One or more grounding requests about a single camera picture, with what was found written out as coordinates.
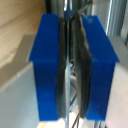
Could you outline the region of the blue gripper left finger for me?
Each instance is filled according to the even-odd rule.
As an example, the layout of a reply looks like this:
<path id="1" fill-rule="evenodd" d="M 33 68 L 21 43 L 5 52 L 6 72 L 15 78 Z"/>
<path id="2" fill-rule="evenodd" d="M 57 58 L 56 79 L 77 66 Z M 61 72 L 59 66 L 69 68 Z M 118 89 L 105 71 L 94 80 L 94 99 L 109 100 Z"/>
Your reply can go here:
<path id="1" fill-rule="evenodd" d="M 39 119 L 54 121 L 65 112 L 65 22 L 56 14 L 43 14 L 30 54 L 34 65 Z"/>

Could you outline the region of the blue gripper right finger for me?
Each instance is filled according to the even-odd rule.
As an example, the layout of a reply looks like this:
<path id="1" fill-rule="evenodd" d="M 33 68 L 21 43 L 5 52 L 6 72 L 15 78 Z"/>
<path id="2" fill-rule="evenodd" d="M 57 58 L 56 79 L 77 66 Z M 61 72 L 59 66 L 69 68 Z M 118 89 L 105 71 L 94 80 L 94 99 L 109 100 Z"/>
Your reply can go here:
<path id="1" fill-rule="evenodd" d="M 74 60 L 81 118 L 104 121 L 119 61 L 97 16 L 74 15 Z"/>

